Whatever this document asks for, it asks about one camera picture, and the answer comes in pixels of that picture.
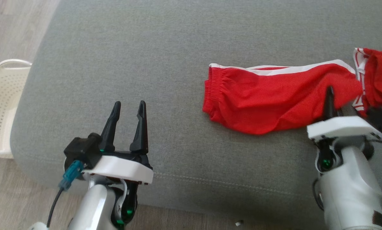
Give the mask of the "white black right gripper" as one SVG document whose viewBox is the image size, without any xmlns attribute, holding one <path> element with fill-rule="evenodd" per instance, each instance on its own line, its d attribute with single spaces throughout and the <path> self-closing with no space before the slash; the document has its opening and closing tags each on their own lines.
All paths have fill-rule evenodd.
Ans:
<svg viewBox="0 0 382 230">
<path fill-rule="evenodd" d="M 309 139 L 315 141 L 347 136 L 367 136 L 369 134 L 382 137 L 382 132 L 359 117 L 359 112 L 352 105 L 345 105 L 337 112 L 332 86 L 328 86 L 326 89 L 323 121 L 308 125 L 307 134 Z"/>
</svg>

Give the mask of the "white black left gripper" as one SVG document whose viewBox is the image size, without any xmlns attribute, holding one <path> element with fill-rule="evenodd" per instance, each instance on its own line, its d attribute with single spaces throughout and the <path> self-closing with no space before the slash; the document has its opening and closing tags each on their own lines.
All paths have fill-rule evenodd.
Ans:
<svg viewBox="0 0 382 230">
<path fill-rule="evenodd" d="M 110 180 L 123 179 L 143 184 L 153 182 L 154 172 L 149 163 L 148 127 L 146 116 L 146 102 L 140 101 L 137 119 L 138 124 L 134 140 L 130 145 L 130 152 L 115 151 L 114 140 L 116 125 L 120 117 L 121 102 L 116 101 L 106 121 L 99 145 L 100 159 L 92 169 L 86 168 L 82 172 L 82 180 L 89 181 L 91 175 L 108 177 Z"/>
</svg>

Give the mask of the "red shorts with white stripe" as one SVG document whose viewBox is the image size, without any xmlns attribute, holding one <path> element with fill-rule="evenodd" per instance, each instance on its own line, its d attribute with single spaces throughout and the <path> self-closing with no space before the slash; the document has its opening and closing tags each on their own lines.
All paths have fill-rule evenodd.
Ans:
<svg viewBox="0 0 382 230">
<path fill-rule="evenodd" d="M 355 70 L 336 59 L 305 66 L 210 64 L 203 111 L 245 134 L 296 129 L 322 117 L 328 87 L 339 109 L 362 93 Z"/>
</svg>

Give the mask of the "large grey sofa seat cushion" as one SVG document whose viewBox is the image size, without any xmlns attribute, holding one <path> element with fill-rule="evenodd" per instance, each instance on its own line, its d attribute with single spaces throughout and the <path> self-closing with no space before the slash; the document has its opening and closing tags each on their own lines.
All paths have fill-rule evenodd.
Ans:
<svg viewBox="0 0 382 230">
<path fill-rule="evenodd" d="M 202 111 L 211 63 L 301 66 L 382 50 L 382 0 L 63 0 L 40 44 L 11 132 L 17 165 L 57 187 L 64 148 L 101 133 L 121 101 L 127 150 L 146 102 L 153 183 L 140 204 L 325 228 L 306 130 L 250 136 Z"/>
</svg>

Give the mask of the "white perforated laundry basket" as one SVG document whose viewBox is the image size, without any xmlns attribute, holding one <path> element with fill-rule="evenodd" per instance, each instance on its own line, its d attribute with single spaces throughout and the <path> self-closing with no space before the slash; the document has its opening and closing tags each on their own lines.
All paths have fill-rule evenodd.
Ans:
<svg viewBox="0 0 382 230">
<path fill-rule="evenodd" d="M 11 129 L 31 66 L 21 59 L 0 62 L 0 158 L 13 159 Z"/>
</svg>

